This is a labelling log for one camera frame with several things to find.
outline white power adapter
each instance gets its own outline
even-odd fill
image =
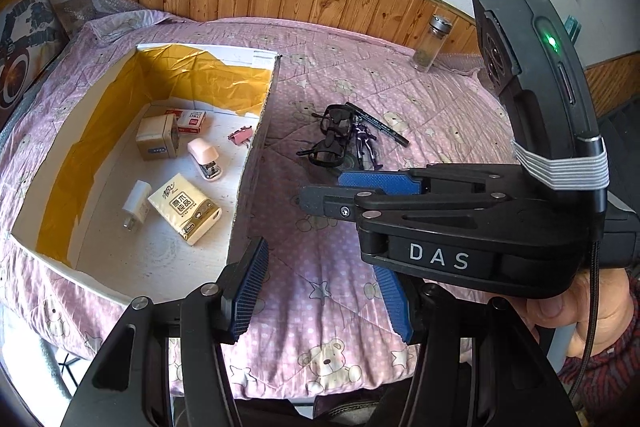
[[[124,220],[124,227],[127,230],[133,230],[137,225],[145,222],[146,214],[149,213],[149,204],[146,198],[151,194],[151,185],[146,182],[137,180],[133,185],[127,201],[125,201],[122,209],[127,213]]]

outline elastic band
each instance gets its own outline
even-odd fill
[[[517,160],[535,179],[553,190],[599,190],[609,186],[607,149],[597,156],[550,160],[511,140]]]

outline human hand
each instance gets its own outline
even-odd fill
[[[566,354],[568,357],[582,357],[589,321],[588,272],[578,273],[571,287],[559,296],[550,299],[508,299],[529,330],[533,330],[534,325],[559,328],[577,323]],[[634,303],[629,293],[626,270],[601,270],[598,322],[591,356],[615,344],[633,315]]]

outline red sweater sleeve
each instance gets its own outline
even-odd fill
[[[598,416],[614,406],[634,375],[640,372],[640,282],[629,277],[634,317],[625,333],[609,349],[591,357],[582,379],[580,395],[589,415]],[[559,373],[563,383],[572,383],[580,359],[568,358]]]

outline poster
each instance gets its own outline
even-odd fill
[[[0,129],[67,42],[50,0],[0,0]]]

